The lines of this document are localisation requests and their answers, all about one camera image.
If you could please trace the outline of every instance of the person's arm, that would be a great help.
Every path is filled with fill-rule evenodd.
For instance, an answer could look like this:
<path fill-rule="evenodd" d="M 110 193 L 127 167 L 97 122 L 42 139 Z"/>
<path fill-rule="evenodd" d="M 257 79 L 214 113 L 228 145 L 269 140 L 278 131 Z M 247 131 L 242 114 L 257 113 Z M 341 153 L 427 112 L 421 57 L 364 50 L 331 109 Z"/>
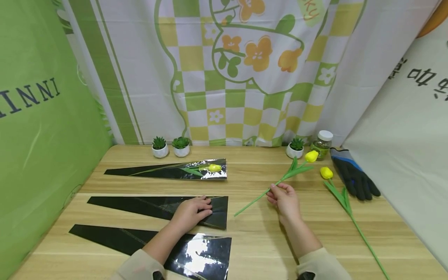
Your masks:
<path fill-rule="evenodd" d="M 171 221 L 141 250 L 135 252 L 112 276 L 112 280 L 163 280 L 171 250 L 179 239 L 211 215 L 211 199 L 205 196 L 182 202 Z"/>
<path fill-rule="evenodd" d="M 210 202 L 211 199 L 205 196 L 182 202 L 168 225 L 143 247 L 143 251 L 159 263 L 165 263 L 179 239 L 199 221 L 211 215 Z"/>
<path fill-rule="evenodd" d="M 337 259 L 330 255 L 300 214 L 299 199 L 294 189 L 287 184 L 271 185 L 268 201 L 279 214 L 279 220 L 286 230 L 293 251 L 299 259 L 297 273 L 299 280 L 350 280 L 348 272 Z"/>

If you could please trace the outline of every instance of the wood grain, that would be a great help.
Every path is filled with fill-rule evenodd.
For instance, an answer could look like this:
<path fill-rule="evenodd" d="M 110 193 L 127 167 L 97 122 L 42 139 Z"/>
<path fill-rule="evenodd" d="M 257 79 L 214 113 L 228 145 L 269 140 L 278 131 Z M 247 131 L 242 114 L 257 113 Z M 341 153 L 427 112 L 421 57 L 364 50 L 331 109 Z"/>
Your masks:
<path fill-rule="evenodd" d="M 226 182 L 104 175 L 108 168 L 211 158 L 227 159 Z M 74 224 L 160 230 L 168 222 L 87 204 L 92 195 L 202 194 L 229 196 L 226 231 L 206 227 L 196 227 L 192 231 L 232 237 L 228 279 L 296 279 L 296 261 L 279 226 L 276 211 L 265 199 L 233 217 L 270 183 L 277 181 L 290 164 L 284 148 L 194 146 L 186 158 L 176 158 L 171 152 L 166 158 L 156 159 L 151 155 L 150 146 L 114 146 L 12 279 L 108 279 L 127 256 L 69 234 Z M 288 181 L 300 197 L 304 219 L 353 279 L 384 279 L 355 226 L 322 183 L 319 168 L 332 168 L 331 160 L 313 165 L 315 169 Z M 334 182 L 342 187 L 339 178 Z M 391 279 L 447 279 L 446 271 L 385 198 L 364 203 L 350 199 L 359 226 Z M 169 273 L 168 279 L 183 278 Z"/>

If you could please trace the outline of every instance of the glass jar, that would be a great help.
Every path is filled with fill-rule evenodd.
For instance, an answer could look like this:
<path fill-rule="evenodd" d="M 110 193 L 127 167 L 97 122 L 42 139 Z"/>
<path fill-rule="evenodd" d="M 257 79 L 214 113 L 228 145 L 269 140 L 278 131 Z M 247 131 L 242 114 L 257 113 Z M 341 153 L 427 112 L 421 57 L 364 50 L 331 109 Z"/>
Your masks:
<path fill-rule="evenodd" d="M 321 130 L 317 134 L 317 139 L 311 143 L 310 150 L 319 153 L 317 160 L 323 160 L 332 146 L 333 133 Z"/>

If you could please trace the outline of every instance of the green backdrop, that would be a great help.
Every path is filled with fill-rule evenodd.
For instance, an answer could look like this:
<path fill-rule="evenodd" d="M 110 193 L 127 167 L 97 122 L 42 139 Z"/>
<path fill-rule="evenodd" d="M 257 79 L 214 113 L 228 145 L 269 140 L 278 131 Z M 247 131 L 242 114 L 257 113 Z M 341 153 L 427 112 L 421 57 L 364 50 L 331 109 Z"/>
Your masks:
<path fill-rule="evenodd" d="M 0 279 L 89 176 L 110 138 L 52 2 L 0 2 Z"/>

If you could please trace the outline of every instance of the black glove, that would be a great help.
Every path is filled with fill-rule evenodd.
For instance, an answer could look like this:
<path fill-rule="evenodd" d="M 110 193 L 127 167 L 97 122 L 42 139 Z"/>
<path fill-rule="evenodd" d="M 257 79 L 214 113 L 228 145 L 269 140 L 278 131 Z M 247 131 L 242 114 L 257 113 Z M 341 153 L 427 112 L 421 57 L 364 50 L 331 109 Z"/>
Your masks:
<path fill-rule="evenodd" d="M 351 195 L 362 201 L 372 200 L 372 195 L 381 195 L 372 180 L 353 160 L 349 150 L 331 148 L 330 154 L 339 177 Z"/>

